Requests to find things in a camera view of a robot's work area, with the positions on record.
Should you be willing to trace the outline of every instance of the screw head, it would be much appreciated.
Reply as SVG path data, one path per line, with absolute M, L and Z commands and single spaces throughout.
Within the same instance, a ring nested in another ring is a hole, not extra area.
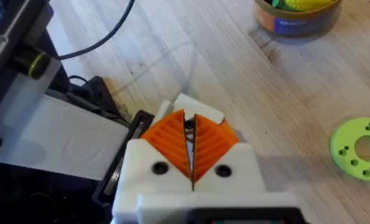
M 168 172 L 168 164 L 166 162 L 156 162 L 152 166 L 152 172 L 156 175 L 163 175 Z
M 227 165 L 218 165 L 215 169 L 216 174 L 219 177 L 230 177 L 232 175 L 232 169 Z

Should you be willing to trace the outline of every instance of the plastic container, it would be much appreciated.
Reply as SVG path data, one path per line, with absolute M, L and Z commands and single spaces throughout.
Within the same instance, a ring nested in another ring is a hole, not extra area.
M 259 24 L 267 31 L 299 37 L 328 30 L 338 18 L 341 0 L 314 11 L 290 12 L 275 9 L 264 0 L 255 0 L 254 13 Z

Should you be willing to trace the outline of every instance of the green ring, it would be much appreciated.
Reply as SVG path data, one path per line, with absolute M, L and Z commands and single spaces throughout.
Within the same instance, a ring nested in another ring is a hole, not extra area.
M 32 78 L 33 76 L 33 73 L 34 73 L 34 69 L 36 68 L 37 64 L 40 62 L 41 58 L 44 56 L 44 53 L 39 53 L 37 55 L 37 57 L 32 61 L 30 67 L 29 67 L 29 71 L 27 73 L 27 76 Z
M 370 118 L 357 118 L 343 123 L 330 139 L 330 152 L 336 165 L 347 174 L 370 181 L 370 161 L 358 157 L 356 141 L 370 136 Z

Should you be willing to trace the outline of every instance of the black cable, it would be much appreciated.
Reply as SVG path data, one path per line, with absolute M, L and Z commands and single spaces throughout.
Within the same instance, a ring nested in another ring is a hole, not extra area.
M 102 40 L 99 40 L 98 42 L 96 42 L 95 44 L 87 47 L 86 49 L 78 50 L 76 52 L 66 54 L 66 55 L 61 55 L 61 56 L 58 57 L 58 59 L 59 60 L 65 60 L 65 59 L 69 59 L 69 58 L 74 58 L 74 57 L 86 54 L 90 51 L 93 51 L 93 50 L 97 49 L 98 47 L 100 47 L 101 45 L 103 45 L 106 41 L 108 41 L 111 37 L 113 37 L 117 33 L 117 31 L 120 29 L 121 25 L 123 25 L 123 23 L 127 19 L 128 15 L 129 15 L 129 13 L 130 13 L 133 5 L 134 5 L 134 2 L 135 2 L 135 0 L 129 0 L 128 1 L 127 8 L 125 9 L 122 17 L 120 18 L 120 20 L 118 21 L 116 26 Z
M 78 75 L 71 75 L 71 76 L 69 76 L 69 80 L 72 80 L 72 79 L 78 79 L 78 80 L 81 80 L 81 81 L 83 81 L 85 83 L 88 83 L 88 80 L 86 80 L 85 78 L 80 77 Z

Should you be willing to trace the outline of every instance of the wooden table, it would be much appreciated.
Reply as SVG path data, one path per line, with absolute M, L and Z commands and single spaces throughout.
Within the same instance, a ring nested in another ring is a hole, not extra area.
M 52 1 L 60 54 L 101 39 L 126 1 Z M 334 29 L 281 39 L 260 30 L 252 0 L 137 0 L 111 41 L 64 62 L 100 75 L 129 114 L 183 92 L 222 110 L 259 157 L 267 188 L 294 190 L 311 223 L 370 223 L 370 182 L 341 172 L 331 133 L 370 116 L 370 4 L 344 1 Z

